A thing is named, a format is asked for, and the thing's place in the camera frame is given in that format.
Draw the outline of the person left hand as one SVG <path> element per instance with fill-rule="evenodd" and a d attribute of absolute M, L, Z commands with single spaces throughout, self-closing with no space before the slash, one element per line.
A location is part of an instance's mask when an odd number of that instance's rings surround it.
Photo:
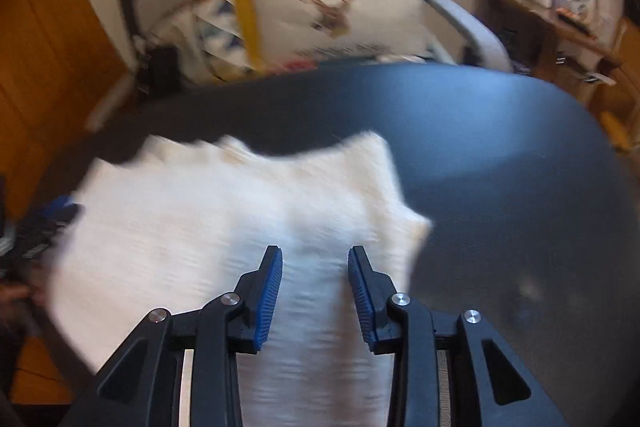
<path fill-rule="evenodd" d="M 0 312 L 2 317 L 7 317 L 14 306 L 32 295 L 28 285 L 21 283 L 1 282 L 0 285 Z"/>

